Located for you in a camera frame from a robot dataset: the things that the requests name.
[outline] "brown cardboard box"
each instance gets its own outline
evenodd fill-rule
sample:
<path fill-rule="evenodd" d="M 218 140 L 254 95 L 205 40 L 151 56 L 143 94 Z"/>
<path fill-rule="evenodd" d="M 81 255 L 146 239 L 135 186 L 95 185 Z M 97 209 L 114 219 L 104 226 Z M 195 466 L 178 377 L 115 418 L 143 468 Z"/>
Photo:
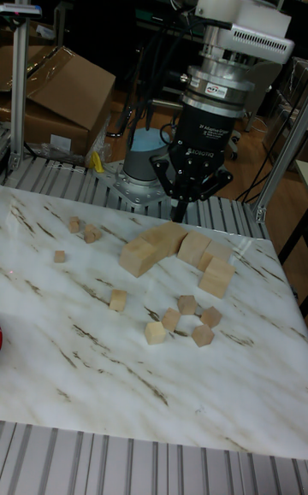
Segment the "brown cardboard box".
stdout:
<path fill-rule="evenodd" d="M 48 46 L 29 46 L 27 74 L 29 75 L 34 69 L 47 58 L 51 56 L 54 48 Z M 12 89 L 13 73 L 13 47 L 4 46 L 0 48 L 0 92 L 10 92 Z"/>
<path fill-rule="evenodd" d="M 25 140 L 85 156 L 110 113 L 115 79 L 65 47 L 51 52 L 27 80 Z M 0 120 L 9 111 L 0 95 Z"/>
<path fill-rule="evenodd" d="M 55 45 L 56 39 L 47 39 L 42 37 L 37 33 L 38 26 L 47 27 L 49 30 L 53 29 L 53 26 L 49 24 L 40 24 L 39 21 L 30 21 L 29 26 L 29 45 Z M 0 26 L 0 46 L 13 44 L 14 32 L 9 28 L 9 26 Z"/>

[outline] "vent grille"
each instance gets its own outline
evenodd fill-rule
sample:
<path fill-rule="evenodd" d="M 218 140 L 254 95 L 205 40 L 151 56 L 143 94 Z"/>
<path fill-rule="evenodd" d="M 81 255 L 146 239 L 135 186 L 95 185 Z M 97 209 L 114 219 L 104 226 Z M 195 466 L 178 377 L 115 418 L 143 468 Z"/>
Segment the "vent grille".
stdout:
<path fill-rule="evenodd" d="M 279 43 L 277 40 L 267 39 L 265 37 L 260 37 L 248 32 L 240 32 L 238 30 L 235 30 L 234 39 L 236 41 L 240 41 L 241 43 L 255 44 L 259 47 L 275 50 L 278 52 L 285 52 L 287 50 L 287 46 L 284 43 Z"/>

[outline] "yellow object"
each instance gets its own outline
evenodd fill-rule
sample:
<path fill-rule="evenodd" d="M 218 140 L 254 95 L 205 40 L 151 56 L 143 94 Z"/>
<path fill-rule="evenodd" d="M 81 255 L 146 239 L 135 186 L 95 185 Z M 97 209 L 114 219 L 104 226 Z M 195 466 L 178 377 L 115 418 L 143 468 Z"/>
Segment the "yellow object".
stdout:
<path fill-rule="evenodd" d="M 99 173 L 102 174 L 104 172 L 103 165 L 101 163 L 101 160 L 99 158 L 98 152 L 93 151 L 90 159 L 90 164 L 89 168 L 95 168 L 95 170 Z"/>

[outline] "wooden cube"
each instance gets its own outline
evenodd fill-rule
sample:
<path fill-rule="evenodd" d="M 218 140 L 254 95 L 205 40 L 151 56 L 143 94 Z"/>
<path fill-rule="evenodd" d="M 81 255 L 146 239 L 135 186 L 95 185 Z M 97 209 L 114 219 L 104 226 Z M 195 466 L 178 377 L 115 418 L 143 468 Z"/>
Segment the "wooden cube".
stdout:
<path fill-rule="evenodd" d="M 65 251 L 64 250 L 57 250 L 55 252 L 54 262 L 55 263 L 64 263 L 65 262 Z"/>
<path fill-rule="evenodd" d="M 102 236 L 102 232 L 99 231 L 92 223 L 89 223 L 89 225 L 86 225 L 85 227 L 85 241 L 89 245 L 92 242 L 95 242 L 96 240 L 100 239 Z"/>
<path fill-rule="evenodd" d="M 92 231 L 85 231 L 85 241 L 88 245 L 95 242 L 95 234 Z"/>
<path fill-rule="evenodd" d="M 181 244 L 177 255 L 178 259 L 197 267 L 209 244 L 209 237 L 205 237 L 205 235 L 198 233 L 197 231 L 191 231 Z"/>
<path fill-rule="evenodd" d="M 221 245 L 219 242 L 215 242 L 215 240 L 212 240 L 198 263 L 198 269 L 200 269 L 200 271 L 205 271 L 210 265 L 210 261 L 213 259 L 213 257 L 219 257 L 219 259 L 227 262 L 231 254 L 231 248 L 225 245 Z"/>
<path fill-rule="evenodd" d="M 165 236 L 157 231 L 157 229 L 158 227 L 153 227 L 152 229 L 141 233 L 140 237 L 155 248 L 157 251 L 157 262 L 160 262 L 168 255 L 170 244 Z"/>
<path fill-rule="evenodd" d="M 194 296 L 181 296 L 178 301 L 179 311 L 183 315 L 194 315 L 197 305 L 198 303 Z"/>
<path fill-rule="evenodd" d="M 210 327 L 218 326 L 221 319 L 222 313 L 215 309 L 215 307 L 210 307 L 209 309 L 204 310 L 200 318 L 201 322 Z"/>
<path fill-rule="evenodd" d="M 180 318 L 181 318 L 181 313 L 169 307 L 164 318 L 162 319 L 163 327 L 166 328 L 166 330 L 173 332 L 176 329 L 177 323 Z"/>
<path fill-rule="evenodd" d="M 153 227 L 140 234 L 142 239 L 149 242 L 152 246 L 157 247 L 162 243 L 165 246 L 165 250 L 168 250 L 167 256 L 173 256 L 176 254 L 181 246 L 183 239 L 187 235 L 187 230 L 183 229 L 181 225 L 167 221 L 158 227 Z"/>
<path fill-rule="evenodd" d="M 146 273 L 157 262 L 157 249 L 141 237 L 123 246 L 119 264 L 135 277 Z"/>
<path fill-rule="evenodd" d="M 111 300 L 110 300 L 110 309 L 123 311 L 125 309 L 127 300 L 127 292 L 124 290 L 112 290 Z"/>
<path fill-rule="evenodd" d="M 198 347 L 204 347 L 209 345 L 214 339 L 215 334 L 211 331 L 210 327 L 204 324 L 203 326 L 195 327 L 192 332 L 192 339 L 198 345 Z"/>
<path fill-rule="evenodd" d="M 95 240 L 99 240 L 102 236 L 102 232 L 99 231 L 97 227 L 94 227 L 94 229 L 92 229 L 92 233 L 94 234 Z"/>
<path fill-rule="evenodd" d="M 75 215 L 74 217 L 69 218 L 68 230 L 70 233 L 78 233 L 79 228 L 79 217 Z"/>
<path fill-rule="evenodd" d="M 92 223 L 88 223 L 85 227 L 85 232 L 90 233 L 93 229 L 95 229 L 95 226 Z"/>
<path fill-rule="evenodd" d="M 166 337 L 166 330 L 161 322 L 149 322 L 145 328 L 145 336 L 149 345 L 158 345 Z"/>
<path fill-rule="evenodd" d="M 212 296 L 222 299 L 235 273 L 232 265 L 218 257 L 213 257 L 198 287 Z"/>

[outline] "white marble board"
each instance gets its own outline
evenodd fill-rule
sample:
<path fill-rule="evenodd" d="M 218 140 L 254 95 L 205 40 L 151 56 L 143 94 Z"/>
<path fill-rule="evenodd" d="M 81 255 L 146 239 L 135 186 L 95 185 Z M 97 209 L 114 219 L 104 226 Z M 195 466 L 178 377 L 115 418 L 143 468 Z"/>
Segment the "white marble board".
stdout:
<path fill-rule="evenodd" d="M 70 234 L 71 215 L 103 237 Z M 119 267 L 124 243 L 159 223 L 0 188 L 0 420 L 307 458 L 307 330 L 272 244 L 198 229 L 234 248 L 220 300 L 175 256 L 139 279 Z M 113 287 L 128 292 L 122 313 Z M 149 346 L 146 323 L 181 294 L 222 312 L 212 344 L 186 337 L 200 324 L 187 316 Z"/>

